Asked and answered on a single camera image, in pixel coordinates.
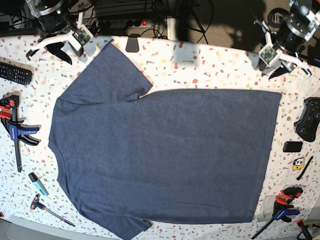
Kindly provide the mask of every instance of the t-shirt sleeve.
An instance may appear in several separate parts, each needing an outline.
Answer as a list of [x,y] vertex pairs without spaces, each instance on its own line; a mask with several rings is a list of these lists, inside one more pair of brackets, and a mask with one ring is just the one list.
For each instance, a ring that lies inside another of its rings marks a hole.
[[81,211],[80,213],[123,240],[131,240],[152,226],[149,221],[129,216],[109,215],[105,212],[93,211]]
[[115,46],[108,43],[61,95],[73,103],[134,101],[152,84]]

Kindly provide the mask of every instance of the terrazzo pattern tablecloth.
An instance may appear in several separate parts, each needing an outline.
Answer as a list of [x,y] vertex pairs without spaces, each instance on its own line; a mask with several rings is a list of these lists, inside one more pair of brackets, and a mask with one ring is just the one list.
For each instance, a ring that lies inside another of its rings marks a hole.
[[[299,217],[294,218],[292,223],[274,222],[258,239],[287,237],[299,233],[295,221],[300,218],[305,219],[319,197],[320,133],[318,132],[314,142],[304,141],[300,153],[284,153],[282,149],[286,141],[301,141],[294,131],[294,122],[299,119],[303,111],[303,100],[320,95],[318,83],[320,69],[310,67],[312,77],[306,77],[303,71],[297,68],[290,74],[269,80],[267,75],[257,70],[259,57],[255,53],[148,38],[138,39],[140,48],[138,53],[127,53],[125,52],[127,37],[93,38],[85,46],[85,54],[80,58],[76,57],[66,44],[63,49],[71,56],[73,65],[61,61],[45,49],[39,50],[31,61],[28,61],[25,57],[26,52],[38,38],[38,36],[15,36],[0,39],[0,61],[16,64],[33,72],[29,86],[0,78],[0,96],[6,97],[12,92],[19,94],[19,117],[25,118],[26,125],[41,125],[40,131],[34,135],[41,140],[38,146],[32,147],[20,143],[23,167],[21,173],[17,172],[13,141],[10,140],[4,127],[0,126],[0,212],[3,212],[5,217],[14,215],[68,231],[117,239],[114,234],[77,212],[56,180],[58,165],[54,154],[48,148],[48,136],[56,99],[103,46],[112,41],[112,44],[128,56],[153,84],[150,93],[184,88],[253,89],[282,93],[272,150],[255,216],[265,196],[276,195],[285,187],[299,184],[304,189],[302,196],[294,201],[294,205],[301,211]],[[293,171],[293,161],[303,156],[306,157],[306,161],[310,156],[314,158],[303,178],[297,181],[296,177],[301,170]],[[41,197],[43,204],[75,223],[76,227],[64,224],[45,211],[30,210],[31,201],[36,194],[36,188],[28,177],[30,172],[40,177],[49,192],[48,197]],[[134,239],[249,239],[264,224],[265,222],[258,222],[256,217],[251,223],[239,224],[186,225],[153,222],[149,230],[142,232]]]

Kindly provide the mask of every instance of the screwdriver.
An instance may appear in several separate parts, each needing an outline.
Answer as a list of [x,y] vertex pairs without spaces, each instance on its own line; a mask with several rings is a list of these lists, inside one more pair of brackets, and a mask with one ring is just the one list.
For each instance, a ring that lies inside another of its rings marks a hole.
[[40,198],[40,194],[38,193],[37,195],[35,195],[32,203],[31,203],[31,207],[30,207],[31,210],[35,210],[36,208],[40,208],[41,210],[46,210],[48,213],[51,213],[53,216],[57,217],[61,221],[64,221],[66,224],[69,224],[73,227],[76,226],[72,222],[69,222],[68,220],[64,219],[62,216],[59,216],[58,214],[54,213],[50,209],[46,208],[45,205],[43,205],[39,202],[39,198]]

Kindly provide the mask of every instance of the t-shirt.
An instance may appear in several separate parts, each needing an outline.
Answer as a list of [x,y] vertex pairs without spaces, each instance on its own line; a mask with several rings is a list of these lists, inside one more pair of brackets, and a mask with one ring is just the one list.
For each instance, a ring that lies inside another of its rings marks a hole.
[[151,87],[107,44],[57,99],[49,147],[70,201],[124,240],[149,221],[251,222],[281,94],[178,89],[143,96]]

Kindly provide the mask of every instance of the game controller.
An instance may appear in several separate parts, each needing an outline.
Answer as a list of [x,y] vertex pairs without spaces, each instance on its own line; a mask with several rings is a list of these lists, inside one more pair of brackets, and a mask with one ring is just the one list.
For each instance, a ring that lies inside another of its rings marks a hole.
[[313,142],[320,122],[320,97],[304,100],[304,109],[299,121],[294,123],[295,132],[305,141]]

